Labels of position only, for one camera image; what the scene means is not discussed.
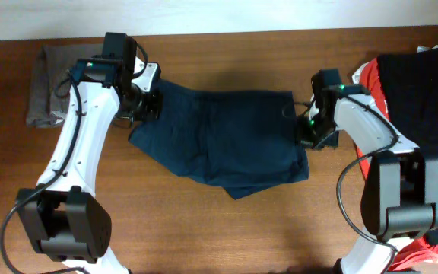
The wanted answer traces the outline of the red garment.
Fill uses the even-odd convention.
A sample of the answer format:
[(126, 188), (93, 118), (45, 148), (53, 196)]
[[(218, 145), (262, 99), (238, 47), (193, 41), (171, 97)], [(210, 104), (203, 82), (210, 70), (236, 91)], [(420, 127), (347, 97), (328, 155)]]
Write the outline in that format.
[[(361, 75), (360, 84), (364, 85), (371, 92), (376, 105), (383, 115), (389, 119), (388, 105), (379, 80), (377, 61), (373, 65), (368, 65), (367, 68), (368, 70)], [(396, 255), (390, 269), (393, 272), (405, 271), (422, 262), (438, 263), (438, 244), (429, 244), (425, 235), (421, 239), (415, 240), (402, 248)]]

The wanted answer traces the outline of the navy blue shorts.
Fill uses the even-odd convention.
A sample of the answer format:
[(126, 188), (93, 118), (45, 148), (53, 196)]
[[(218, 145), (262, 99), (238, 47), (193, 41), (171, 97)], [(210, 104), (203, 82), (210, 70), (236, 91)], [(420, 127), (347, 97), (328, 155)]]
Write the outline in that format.
[(308, 178), (292, 92), (195, 91), (164, 80), (157, 87), (159, 117), (136, 126), (129, 142), (173, 174), (233, 199)]

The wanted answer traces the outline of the black garment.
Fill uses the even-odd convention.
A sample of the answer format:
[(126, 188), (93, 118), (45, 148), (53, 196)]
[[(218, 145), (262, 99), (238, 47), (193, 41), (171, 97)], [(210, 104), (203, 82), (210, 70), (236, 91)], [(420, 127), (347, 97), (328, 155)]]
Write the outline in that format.
[[(438, 155), (438, 48), (376, 61), (391, 123), (422, 152)], [(438, 244), (438, 228), (425, 238)]]

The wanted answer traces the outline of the folded grey shorts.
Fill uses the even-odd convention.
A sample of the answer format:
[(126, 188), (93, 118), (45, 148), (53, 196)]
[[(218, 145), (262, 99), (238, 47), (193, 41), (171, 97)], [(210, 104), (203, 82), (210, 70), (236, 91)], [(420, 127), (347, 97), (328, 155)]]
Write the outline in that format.
[(102, 48), (101, 43), (41, 47), (30, 80), (27, 126), (51, 128), (64, 123), (69, 105), (69, 71), (78, 59), (99, 55)]

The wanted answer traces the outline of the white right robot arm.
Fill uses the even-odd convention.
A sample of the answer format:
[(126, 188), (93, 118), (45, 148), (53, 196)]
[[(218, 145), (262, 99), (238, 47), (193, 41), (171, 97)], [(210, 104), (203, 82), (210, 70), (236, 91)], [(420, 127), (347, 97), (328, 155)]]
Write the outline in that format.
[[(363, 153), (336, 183), (338, 207), (359, 238), (332, 271), (387, 273), (398, 253), (392, 239), (418, 239), (438, 228), (438, 156), (424, 154), (403, 136), (363, 85), (342, 84), (337, 69), (318, 71), (311, 86), (307, 110), (297, 117), (297, 141), (312, 150), (334, 148), (344, 131)], [(358, 228), (346, 213), (341, 187), (348, 171), (362, 161), (369, 169), (360, 201), (363, 227)]]

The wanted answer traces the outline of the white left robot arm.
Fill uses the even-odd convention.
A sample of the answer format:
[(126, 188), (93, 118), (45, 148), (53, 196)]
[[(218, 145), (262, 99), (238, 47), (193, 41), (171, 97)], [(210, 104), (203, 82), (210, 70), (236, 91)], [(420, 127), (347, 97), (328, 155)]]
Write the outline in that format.
[(157, 119), (160, 66), (138, 58), (142, 47), (125, 33), (106, 33), (100, 55), (79, 59), (69, 75), (68, 113), (55, 151), (33, 189), (20, 189), (18, 215), (33, 250), (66, 272), (127, 273), (110, 247), (112, 220), (96, 200), (95, 178), (115, 118)]

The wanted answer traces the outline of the white patterned garment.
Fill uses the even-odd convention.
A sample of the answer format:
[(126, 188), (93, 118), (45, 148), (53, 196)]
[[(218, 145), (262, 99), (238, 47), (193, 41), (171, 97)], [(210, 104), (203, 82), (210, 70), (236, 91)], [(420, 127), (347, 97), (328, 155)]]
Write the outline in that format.
[(378, 57), (376, 57), (375, 59), (373, 59), (372, 61), (366, 62), (364, 64), (362, 64), (351, 76), (351, 80), (354, 84), (359, 84), (361, 83), (361, 75), (363, 72), (368, 70), (368, 65), (373, 65), (375, 61), (377, 62), (381, 62), (381, 59), (395, 59), (395, 60), (405, 60), (405, 59), (410, 59), (412, 57), (420, 57), (423, 56), (425, 53), (431, 53), (431, 52), (438, 52), (438, 45), (430, 48), (430, 47), (426, 47), (426, 46), (418, 46), (417, 47), (417, 51), (416, 52), (412, 52), (412, 53), (393, 53), (393, 54), (382, 54)]

